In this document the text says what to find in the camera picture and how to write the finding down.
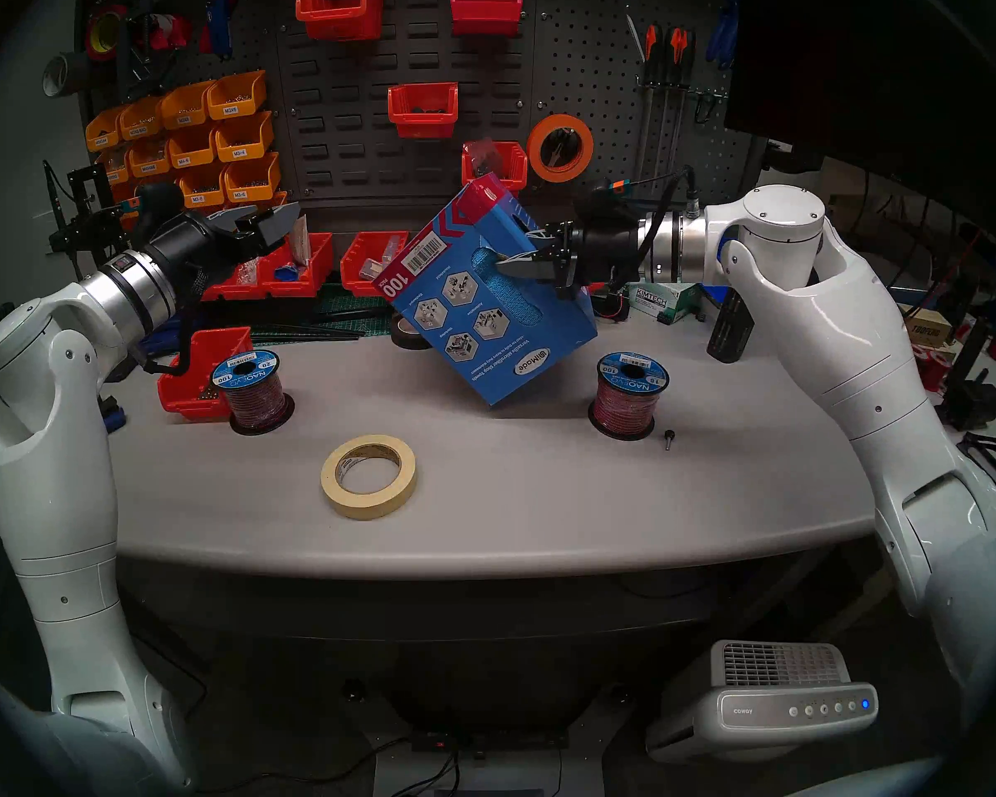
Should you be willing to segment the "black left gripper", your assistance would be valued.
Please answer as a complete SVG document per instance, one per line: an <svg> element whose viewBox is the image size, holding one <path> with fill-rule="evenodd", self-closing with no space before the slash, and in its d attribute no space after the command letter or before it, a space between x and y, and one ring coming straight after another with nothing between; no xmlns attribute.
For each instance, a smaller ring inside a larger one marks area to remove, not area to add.
<svg viewBox="0 0 996 797"><path fill-rule="evenodd" d="M299 218L298 202L265 210L244 205L208 216L183 210L145 237L145 252L173 285L187 285L200 273L209 285L221 283L241 264L277 250Z"/></svg>

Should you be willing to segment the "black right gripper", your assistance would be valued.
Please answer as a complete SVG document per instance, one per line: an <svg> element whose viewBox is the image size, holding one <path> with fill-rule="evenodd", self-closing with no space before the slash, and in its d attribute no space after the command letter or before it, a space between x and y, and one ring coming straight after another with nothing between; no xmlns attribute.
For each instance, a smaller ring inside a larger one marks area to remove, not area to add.
<svg viewBox="0 0 996 797"><path fill-rule="evenodd" d="M574 298L592 284L619 289L638 279L639 221L601 218L551 222L525 232L534 252L498 260L510 279L548 283L559 298Z"/></svg>

